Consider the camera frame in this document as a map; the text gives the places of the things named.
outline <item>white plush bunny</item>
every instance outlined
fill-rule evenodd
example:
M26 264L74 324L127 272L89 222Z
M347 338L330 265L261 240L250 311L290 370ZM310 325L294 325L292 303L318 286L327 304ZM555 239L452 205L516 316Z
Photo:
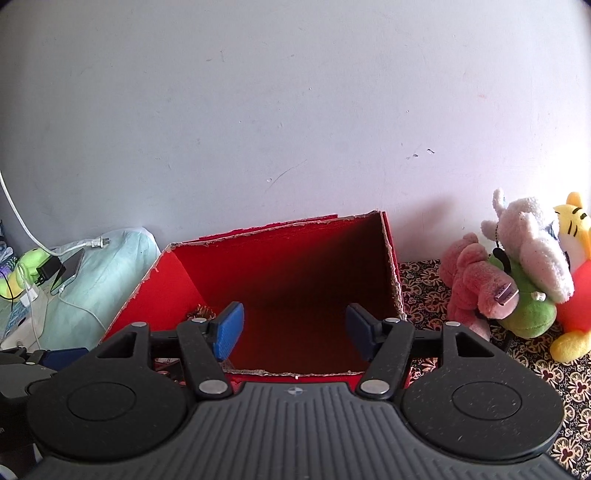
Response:
M502 189L493 194L498 222L485 220L485 237L501 243L507 255L521 264L530 280L556 303L574 293L573 277L558 243L558 216L534 197L505 203Z

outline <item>green plush toy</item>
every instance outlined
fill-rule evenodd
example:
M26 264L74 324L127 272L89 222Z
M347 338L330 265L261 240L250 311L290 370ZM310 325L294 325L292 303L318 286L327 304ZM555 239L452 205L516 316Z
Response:
M27 277L27 282L33 284L39 278L37 267L43 265L48 258L49 254L41 248L34 248L25 253L18 260L14 271L8 275L8 282L4 278L0 278L0 295L5 299L10 299L11 295L13 299L17 298L25 288L18 266L22 265Z
M491 255L488 261L509 274L519 288L517 308L504 320L497 320L499 324L521 338L534 338L545 333L556 320L554 302L540 292L515 260L505 256L501 261Z

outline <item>blue gripper pad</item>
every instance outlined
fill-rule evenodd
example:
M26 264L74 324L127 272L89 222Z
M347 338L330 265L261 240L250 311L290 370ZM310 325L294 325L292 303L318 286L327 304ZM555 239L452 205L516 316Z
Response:
M233 301L210 322L213 354L218 362L230 356L244 327L244 305Z
M84 347L67 348L65 350L50 350L47 351L45 355L43 355L43 358L39 363L44 367L51 368L52 370L59 372L87 353L88 349Z
M373 360L378 352L376 334L381 333L376 330L381 330L381 324L362 306L353 303L345 311L345 325L361 358L366 362Z

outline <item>round black pad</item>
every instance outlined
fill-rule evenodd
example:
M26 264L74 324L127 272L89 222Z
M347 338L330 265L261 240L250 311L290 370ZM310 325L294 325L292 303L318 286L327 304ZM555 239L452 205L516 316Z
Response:
M466 415L481 420L503 420L521 407L521 397L511 387L494 382L473 382L459 387L453 404Z
M125 415L135 405L135 393L125 385L99 382L80 387L68 398L68 408L82 420L105 421Z
M80 361L41 384L29 399L27 415L44 450L104 462L155 448L185 414L178 385L129 359L109 358Z
M468 460L515 461L550 448L564 416L556 391L491 345L472 352L480 356L453 350L443 352L441 368L405 391L401 410L412 429Z

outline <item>yellow tiger plush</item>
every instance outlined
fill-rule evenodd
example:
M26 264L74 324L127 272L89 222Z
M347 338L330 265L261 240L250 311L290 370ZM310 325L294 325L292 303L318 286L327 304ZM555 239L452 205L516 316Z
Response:
M557 320L564 334L550 346L557 362L567 363L591 351L591 218L583 210L581 195L573 192L558 213L558 239L573 276L574 295L557 304Z

